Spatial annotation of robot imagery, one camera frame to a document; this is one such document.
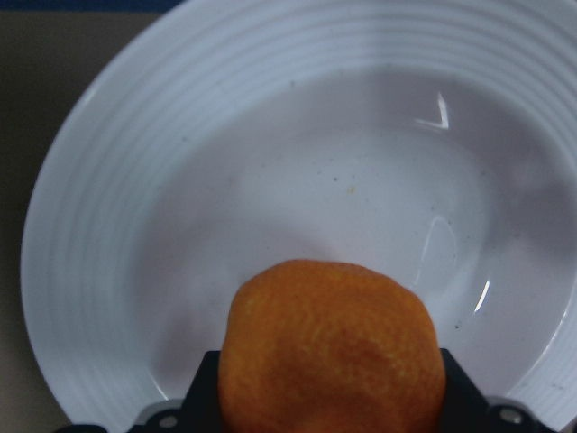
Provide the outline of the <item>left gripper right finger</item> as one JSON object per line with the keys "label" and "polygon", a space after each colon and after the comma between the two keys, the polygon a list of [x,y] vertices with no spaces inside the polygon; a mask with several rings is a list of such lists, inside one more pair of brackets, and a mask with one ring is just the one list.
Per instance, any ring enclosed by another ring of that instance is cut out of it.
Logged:
{"label": "left gripper right finger", "polygon": [[521,403],[485,397],[447,349],[441,355],[446,389],[440,432],[545,432],[545,424]]}

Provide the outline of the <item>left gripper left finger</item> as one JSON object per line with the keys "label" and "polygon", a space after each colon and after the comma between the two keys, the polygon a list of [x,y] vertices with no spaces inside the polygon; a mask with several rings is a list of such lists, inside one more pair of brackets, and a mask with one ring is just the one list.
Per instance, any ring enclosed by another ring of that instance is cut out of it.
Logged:
{"label": "left gripper left finger", "polygon": [[217,392],[219,358],[219,351],[206,352],[184,400],[177,407],[170,407],[168,401],[150,407],[128,432],[223,432]]}

